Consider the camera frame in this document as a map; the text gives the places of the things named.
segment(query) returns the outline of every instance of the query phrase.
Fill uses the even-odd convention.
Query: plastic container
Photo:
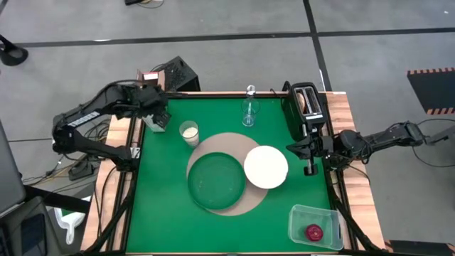
[[[340,218],[338,211],[295,205],[289,213],[289,238],[297,243],[325,247],[332,250],[343,248]],[[310,241],[306,237],[306,228],[318,225],[323,231],[319,241]]]

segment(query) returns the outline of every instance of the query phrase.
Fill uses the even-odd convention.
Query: glass
[[[199,126],[194,121],[185,121],[178,128],[180,135],[192,147],[199,144]]]
[[[255,124],[256,114],[260,110],[260,104],[255,98],[248,97],[242,102],[243,119],[242,123],[246,127]]]

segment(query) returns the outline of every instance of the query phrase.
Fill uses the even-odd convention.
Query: concrete floor
[[[22,0],[5,5],[0,33],[17,43],[156,38],[236,33],[309,32],[300,0],[165,0],[159,9],[122,0]],[[317,31],[455,27],[451,0],[310,0]],[[346,91],[357,129],[430,118],[409,82],[409,69],[455,66],[455,33],[320,37],[332,89]],[[133,78],[180,55],[203,90],[281,89],[285,80],[322,90],[309,37],[29,48],[17,67],[0,65],[0,118],[25,177],[53,168],[52,117],[87,101],[113,80]],[[432,122],[425,132],[449,125]],[[433,164],[455,161],[454,143],[417,151]],[[389,240],[455,244],[455,168],[437,169],[411,149],[376,153],[367,166],[382,232]],[[48,182],[46,189],[68,181]],[[75,194],[79,190],[69,191]]]

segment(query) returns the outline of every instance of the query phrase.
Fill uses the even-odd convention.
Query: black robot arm
[[[142,85],[138,80],[111,82],[90,101],[53,119],[53,150],[59,154],[81,151],[86,154],[111,159],[119,171],[132,171],[135,156],[125,146],[108,146],[90,140],[78,130],[79,126],[104,114],[123,117],[147,117],[153,115],[154,123],[165,127],[170,115],[166,111],[167,98],[159,86]]]

